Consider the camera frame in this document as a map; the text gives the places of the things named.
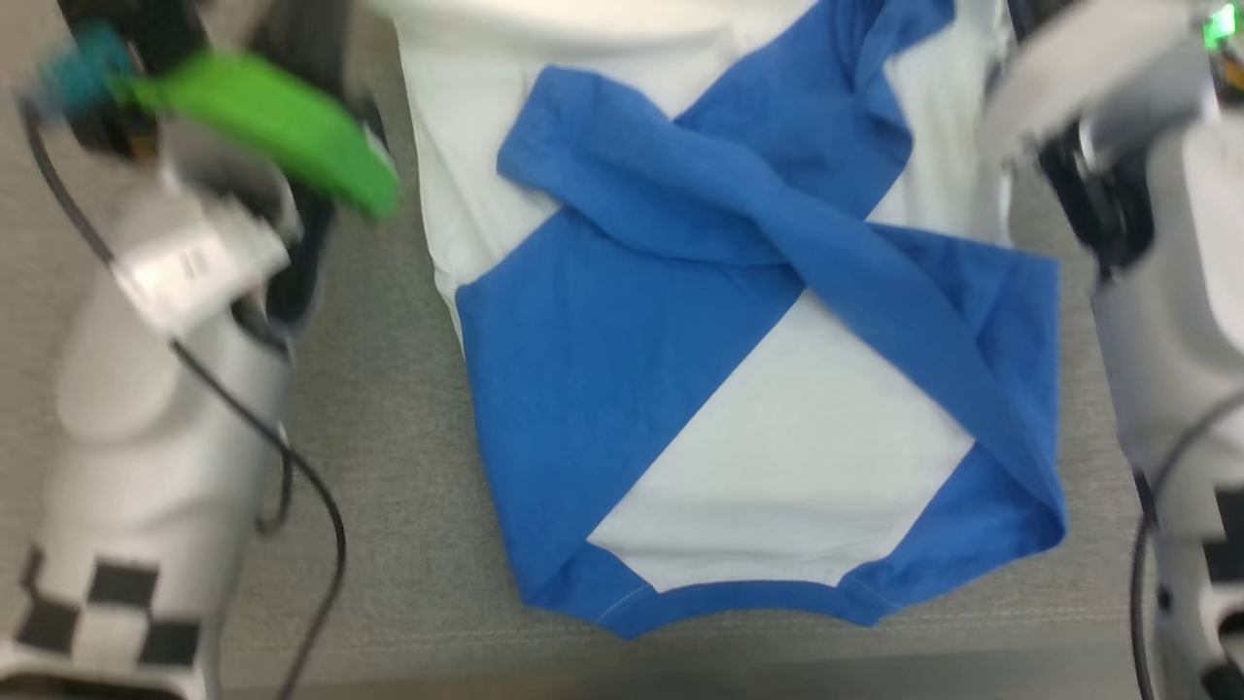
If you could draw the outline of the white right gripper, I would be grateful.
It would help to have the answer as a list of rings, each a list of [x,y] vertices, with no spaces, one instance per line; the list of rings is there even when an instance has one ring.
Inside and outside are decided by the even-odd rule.
[[[1200,44],[1215,1],[1075,1],[1028,36],[985,99],[982,152],[1042,145],[1179,44]]]

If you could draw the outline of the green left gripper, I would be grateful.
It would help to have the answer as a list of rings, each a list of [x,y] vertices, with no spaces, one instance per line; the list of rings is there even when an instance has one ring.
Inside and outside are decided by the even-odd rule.
[[[328,93],[258,53],[202,50],[165,75],[114,80],[114,94],[148,114],[205,126],[284,174],[304,234],[292,270],[267,288],[267,315],[277,325],[297,328],[309,318],[337,206],[369,219],[398,211],[398,172],[373,129]]]

